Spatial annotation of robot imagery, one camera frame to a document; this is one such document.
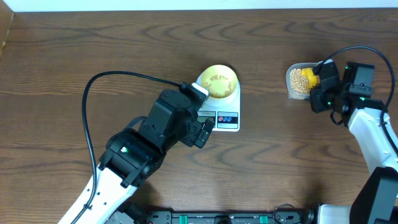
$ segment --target clear plastic cup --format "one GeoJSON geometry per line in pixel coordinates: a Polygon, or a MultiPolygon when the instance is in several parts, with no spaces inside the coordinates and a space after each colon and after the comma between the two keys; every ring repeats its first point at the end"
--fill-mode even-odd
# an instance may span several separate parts
{"type": "Polygon", "coordinates": [[[297,64],[290,66],[290,68],[286,72],[286,84],[287,84],[287,91],[289,92],[289,99],[304,100],[304,99],[310,98],[310,94],[299,93],[293,89],[292,82],[290,80],[290,72],[295,68],[299,68],[299,69],[313,68],[313,67],[317,66],[318,64],[319,64],[319,62],[318,63],[297,63],[297,64]]]}

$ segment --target green connector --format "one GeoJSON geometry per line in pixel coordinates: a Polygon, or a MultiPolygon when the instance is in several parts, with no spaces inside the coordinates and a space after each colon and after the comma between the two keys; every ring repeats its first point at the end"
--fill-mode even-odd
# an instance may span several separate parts
{"type": "Polygon", "coordinates": [[[260,216],[260,224],[268,224],[268,217],[267,216],[260,216]]]}
{"type": "Polygon", "coordinates": [[[180,215],[180,224],[188,224],[188,215],[180,215]]]}

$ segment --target chickpeas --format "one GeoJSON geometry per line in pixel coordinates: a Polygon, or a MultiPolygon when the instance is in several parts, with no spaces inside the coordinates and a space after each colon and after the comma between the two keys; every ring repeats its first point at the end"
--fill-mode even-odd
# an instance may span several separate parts
{"type": "Polygon", "coordinates": [[[290,72],[290,82],[292,84],[292,88],[297,93],[310,93],[310,90],[308,89],[308,79],[301,75],[301,69],[295,68],[290,72]]]}

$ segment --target yellow bowl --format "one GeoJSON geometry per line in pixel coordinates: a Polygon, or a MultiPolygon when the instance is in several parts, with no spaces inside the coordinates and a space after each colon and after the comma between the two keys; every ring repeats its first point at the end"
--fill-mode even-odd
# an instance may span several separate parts
{"type": "Polygon", "coordinates": [[[200,85],[205,87],[213,98],[226,98],[238,84],[235,72],[225,65],[208,67],[201,75],[200,85]]]}

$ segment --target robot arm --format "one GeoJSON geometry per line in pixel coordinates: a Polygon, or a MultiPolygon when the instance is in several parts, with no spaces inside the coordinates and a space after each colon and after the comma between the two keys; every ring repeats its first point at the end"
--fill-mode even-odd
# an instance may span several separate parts
{"type": "Polygon", "coordinates": [[[386,113],[394,92],[394,72],[387,58],[369,47],[348,47],[329,58],[353,48],[372,50],[386,61],[391,72],[392,90],[386,105],[370,99],[373,91],[372,65],[348,62],[342,80],[334,62],[321,63],[320,67],[314,68],[320,77],[320,85],[310,92],[312,111],[332,110],[331,120],[349,128],[361,147],[371,175],[352,206],[320,206],[317,223],[396,223],[398,210],[394,209],[394,204],[398,194],[398,139],[386,113]],[[341,121],[335,121],[335,113],[340,114],[341,121]]]}
{"type": "MultiPolygon", "coordinates": [[[[138,121],[134,119],[114,135],[99,159],[96,195],[76,223],[105,223],[161,166],[166,152],[178,141],[202,148],[215,125],[209,119],[197,121],[197,112],[208,97],[209,92],[196,83],[183,83],[179,91],[164,90],[138,131],[132,128],[138,121]]],[[[75,219],[88,201],[92,186],[93,177],[59,223],[69,224],[75,219]]]]}

